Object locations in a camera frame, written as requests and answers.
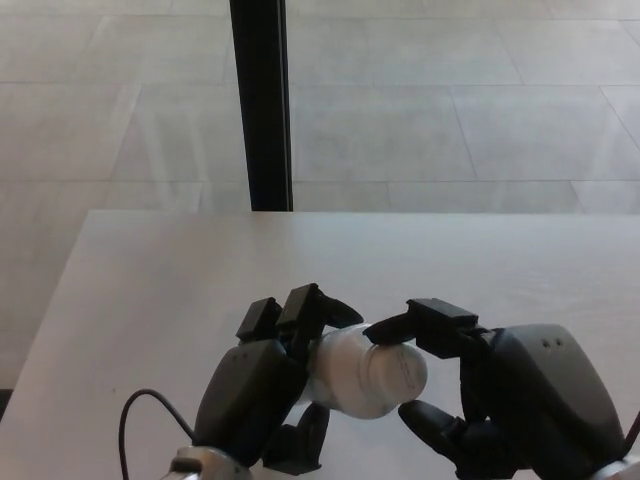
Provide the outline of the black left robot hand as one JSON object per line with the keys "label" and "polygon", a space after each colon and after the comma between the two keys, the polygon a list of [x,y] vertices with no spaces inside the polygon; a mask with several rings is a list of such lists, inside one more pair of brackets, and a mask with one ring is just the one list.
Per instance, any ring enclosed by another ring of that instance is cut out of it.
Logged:
{"label": "black left robot hand", "polygon": [[290,475],[319,469],[329,409],[313,402],[297,425],[285,419],[308,384],[324,328],[362,321],[315,283],[293,289],[283,305],[273,297],[253,302],[236,332],[238,345],[224,355],[200,402],[194,445],[246,468],[261,462]]}

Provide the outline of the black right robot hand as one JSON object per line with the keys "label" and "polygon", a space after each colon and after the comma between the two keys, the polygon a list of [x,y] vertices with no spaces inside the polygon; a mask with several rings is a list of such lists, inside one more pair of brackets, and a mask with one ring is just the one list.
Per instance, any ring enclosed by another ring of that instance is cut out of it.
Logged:
{"label": "black right robot hand", "polygon": [[375,345],[414,341],[459,361],[462,416],[420,400],[398,409],[458,478],[510,479],[531,470],[541,479],[587,479],[628,456],[637,433],[623,432],[601,377],[566,328],[487,329],[476,314],[437,298],[407,305],[364,334]]}

